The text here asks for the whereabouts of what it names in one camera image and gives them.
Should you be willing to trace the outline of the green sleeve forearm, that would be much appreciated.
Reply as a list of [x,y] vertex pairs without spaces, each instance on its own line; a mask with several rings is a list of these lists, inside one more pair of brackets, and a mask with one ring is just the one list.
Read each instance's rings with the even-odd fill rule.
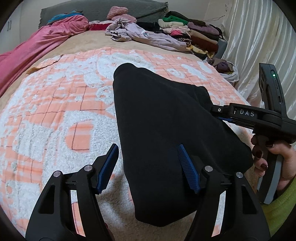
[[273,237],[283,227],[295,207],[295,178],[281,196],[271,204],[262,204],[261,207],[268,223],[270,236]]

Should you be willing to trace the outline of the right hand dark nails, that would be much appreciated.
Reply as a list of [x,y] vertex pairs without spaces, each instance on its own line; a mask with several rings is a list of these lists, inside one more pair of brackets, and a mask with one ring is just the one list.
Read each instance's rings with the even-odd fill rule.
[[269,168],[269,161],[263,157],[263,151],[283,156],[281,176],[277,185],[277,194],[281,195],[295,178],[295,150],[287,142],[272,141],[264,136],[254,135],[251,138],[253,144],[252,155],[254,156],[254,172],[263,177]]

